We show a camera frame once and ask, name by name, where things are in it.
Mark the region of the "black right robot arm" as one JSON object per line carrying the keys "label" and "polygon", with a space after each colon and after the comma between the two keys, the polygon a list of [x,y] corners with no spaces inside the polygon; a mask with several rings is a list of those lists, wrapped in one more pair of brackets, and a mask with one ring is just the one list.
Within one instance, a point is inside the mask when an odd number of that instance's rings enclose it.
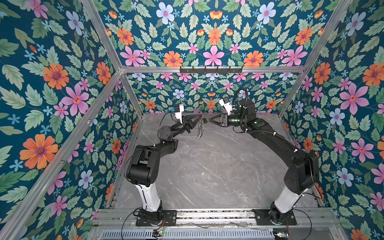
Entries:
{"label": "black right robot arm", "polygon": [[258,118],[255,107],[247,99],[240,101],[237,111],[233,109],[235,103],[227,97],[219,100],[219,104],[226,112],[210,118],[211,123],[223,128],[241,128],[242,134],[247,133],[264,143],[288,167],[284,176],[285,187],[271,204],[270,215],[277,218],[288,214],[300,197],[319,180],[319,157],[296,147],[266,120]]}

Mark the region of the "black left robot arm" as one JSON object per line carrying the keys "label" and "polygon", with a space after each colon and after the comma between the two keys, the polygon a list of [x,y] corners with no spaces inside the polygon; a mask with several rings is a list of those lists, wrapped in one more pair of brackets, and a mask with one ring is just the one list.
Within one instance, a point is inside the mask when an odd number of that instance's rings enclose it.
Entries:
{"label": "black left robot arm", "polygon": [[176,136],[198,127],[198,137],[204,133],[204,124],[208,120],[202,114],[182,116],[172,126],[160,126],[159,142],[154,145],[137,145],[124,168],[125,178],[138,189],[142,199],[142,211],[146,214],[158,214],[162,211],[162,202],[156,189],[160,160],[176,152],[179,141]]}

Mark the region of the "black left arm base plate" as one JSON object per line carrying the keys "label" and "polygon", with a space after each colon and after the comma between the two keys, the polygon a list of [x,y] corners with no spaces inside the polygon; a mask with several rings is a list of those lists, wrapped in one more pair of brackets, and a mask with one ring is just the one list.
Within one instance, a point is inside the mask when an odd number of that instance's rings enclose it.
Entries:
{"label": "black left arm base plate", "polygon": [[178,212],[176,210],[159,210],[157,212],[148,212],[140,210],[136,226],[137,227],[160,227],[175,226]]}

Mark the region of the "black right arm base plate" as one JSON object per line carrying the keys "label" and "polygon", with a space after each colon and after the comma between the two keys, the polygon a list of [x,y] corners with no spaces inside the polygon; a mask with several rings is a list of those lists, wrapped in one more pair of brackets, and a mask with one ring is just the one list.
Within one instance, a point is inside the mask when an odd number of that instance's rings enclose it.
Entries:
{"label": "black right arm base plate", "polygon": [[278,210],[252,209],[258,226],[296,226],[297,221],[293,211],[285,214]]}

